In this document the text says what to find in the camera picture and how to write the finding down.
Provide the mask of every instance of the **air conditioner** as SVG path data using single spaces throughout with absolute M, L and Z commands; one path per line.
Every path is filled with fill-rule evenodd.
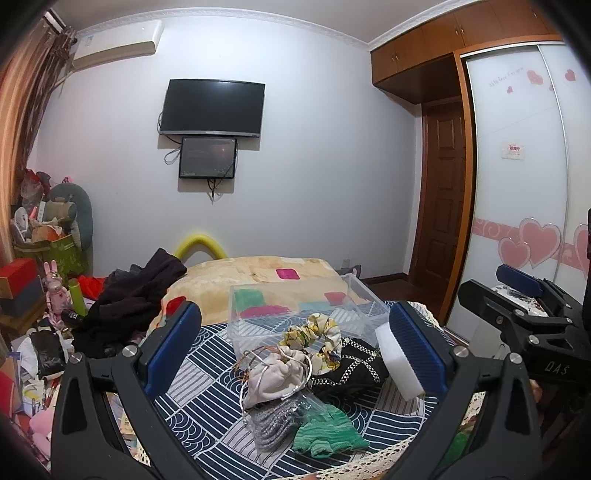
M 100 63 L 156 53 L 164 25 L 161 20 L 132 23 L 78 39 L 75 70 Z

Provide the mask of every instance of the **sliding wardrobe door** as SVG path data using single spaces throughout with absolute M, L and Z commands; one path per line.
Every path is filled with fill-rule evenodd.
M 513 47 L 468 57 L 466 65 L 476 125 L 476 197 L 462 282 L 495 287 L 503 263 L 552 279 L 566 218 L 567 160 L 544 59 L 537 46 Z M 498 331 L 457 299 L 447 327 L 468 341 L 481 327 L 492 339 L 489 347 L 498 349 Z
M 587 260 L 587 211 L 591 208 L 591 83 L 565 45 L 540 45 L 566 133 L 569 207 L 556 283 L 583 301 Z

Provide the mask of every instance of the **white sponge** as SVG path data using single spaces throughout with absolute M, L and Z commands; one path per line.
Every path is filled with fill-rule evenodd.
M 375 334 L 378 337 L 379 351 L 382 354 L 388 373 L 394 380 L 404 400 L 409 401 L 423 395 L 425 391 L 392 333 L 390 324 L 384 323 L 376 328 Z

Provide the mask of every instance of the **gray knitted item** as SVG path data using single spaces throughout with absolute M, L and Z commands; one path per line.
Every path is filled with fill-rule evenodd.
M 302 400 L 287 398 L 265 403 L 251 411 L 251 428 L 256 448 L 274 450 L 297 426 L 301 424 Z

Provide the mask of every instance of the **green knitted glove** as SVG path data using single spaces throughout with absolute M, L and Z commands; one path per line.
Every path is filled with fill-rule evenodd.
M 369 446 L 367 440 L 355 430 L 343 412 L 326 404 L 326 411 L 313 416 L 295 434 L 293 450 L 297 453 L 310 451 L 312 458 L 328 458 L 344 450 Z

